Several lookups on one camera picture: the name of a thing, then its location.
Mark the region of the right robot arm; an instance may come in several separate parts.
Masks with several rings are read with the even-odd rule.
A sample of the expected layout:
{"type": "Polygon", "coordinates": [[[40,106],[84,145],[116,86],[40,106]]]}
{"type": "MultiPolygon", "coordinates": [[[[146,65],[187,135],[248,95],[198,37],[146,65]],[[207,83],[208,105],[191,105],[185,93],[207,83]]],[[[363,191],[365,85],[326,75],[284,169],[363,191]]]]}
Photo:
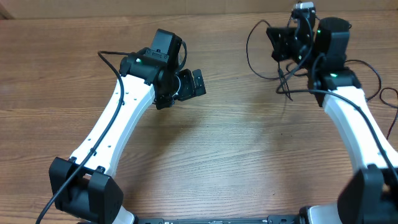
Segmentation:
{"type": "Polygon", "coordinates": [[[397,223],[397,151],[373,118],[364,91],[346,65],[351,25],[327,17],[313,28],[267,28],[276,61],[294,59],[307,69],[307,92],[332,119],[351,159],[354,176],[330,205],[304,207],[296,223],[397,223]]]}

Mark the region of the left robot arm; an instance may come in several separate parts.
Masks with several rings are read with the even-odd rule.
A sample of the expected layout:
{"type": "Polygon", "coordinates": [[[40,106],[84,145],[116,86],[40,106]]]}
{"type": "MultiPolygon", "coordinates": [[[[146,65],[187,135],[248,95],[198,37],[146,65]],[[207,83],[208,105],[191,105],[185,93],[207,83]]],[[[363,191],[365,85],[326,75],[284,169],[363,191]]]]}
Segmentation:
{"type": "Polygon", "coordinates": [[[150,105],[170,108],[206,93],[201,70],[186,69],[180,57],[186,43],[173,32],[158,29],[150,47],[121,53],[120,68],[110,65],[117,82],[112,97],[93,129],[68,159],[56,157],[49,177],[53,196],[49,208],[88,223],[138,223],[123,207],[124,193],[114,180],[119,160],[136,124],[150,105]]]}

